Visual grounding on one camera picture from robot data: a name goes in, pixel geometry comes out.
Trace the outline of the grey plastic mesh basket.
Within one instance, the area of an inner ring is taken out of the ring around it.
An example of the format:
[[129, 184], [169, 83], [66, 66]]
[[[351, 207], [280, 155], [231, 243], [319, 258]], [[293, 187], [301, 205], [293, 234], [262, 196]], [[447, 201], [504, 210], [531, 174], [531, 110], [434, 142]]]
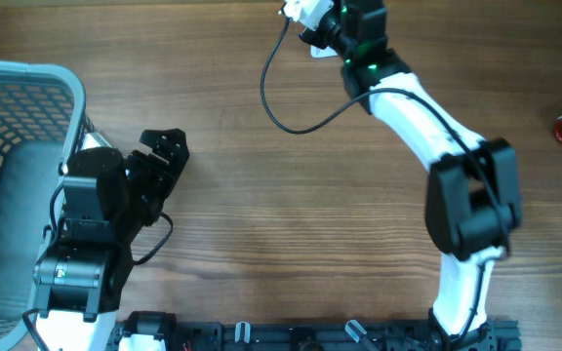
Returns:
[[0, 350], [26, 334], [21, 315], [34, 303], [50, 199], [62, 164], [93, 129], [72, 71], [0, 60]]

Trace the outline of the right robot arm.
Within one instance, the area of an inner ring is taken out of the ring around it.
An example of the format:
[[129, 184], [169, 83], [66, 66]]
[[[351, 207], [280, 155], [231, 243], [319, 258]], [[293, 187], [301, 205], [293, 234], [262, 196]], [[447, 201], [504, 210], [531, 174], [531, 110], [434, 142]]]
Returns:
[[459, 350], [487, 338], [492, 270], [509, 256], [522, 220], [513, 148], [469, 130], [426, 92], [388, 45], [383, 2], [287, 0], [283, 11], [303, 25], [303, 42], [341, 58], [352, 101], [397, 133], [428, 172], [425, 225], [442, 253], [434, 342]]

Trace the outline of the white barcode scanner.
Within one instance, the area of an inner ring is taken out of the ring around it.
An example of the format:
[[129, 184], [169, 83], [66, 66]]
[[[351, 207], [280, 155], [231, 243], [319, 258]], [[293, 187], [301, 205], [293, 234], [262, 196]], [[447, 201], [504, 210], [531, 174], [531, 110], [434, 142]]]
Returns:
[[320, 49], [315, 46], [310, 47], [310, 54], [314, 59], [334, 58], [338, 55], [337, 52], [330, 47], [326, 47], [325, 49]]

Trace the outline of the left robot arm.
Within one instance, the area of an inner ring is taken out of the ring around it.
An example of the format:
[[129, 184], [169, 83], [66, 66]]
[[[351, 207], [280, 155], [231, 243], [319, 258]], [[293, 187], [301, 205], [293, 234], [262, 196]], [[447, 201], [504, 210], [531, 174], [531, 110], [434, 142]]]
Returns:
[[51, 216], [53, 237], [33, 272], [35, 305], [22, 315], [41, 350], [106, 349], [132, 269], [157, 253], [134, 258], [131, 245], [164, 216], [189, 150], [180, 129], [145, 130], [140, 143], [150, 153], [96, 146], [66, 162], [54, 193], [63, 209]]

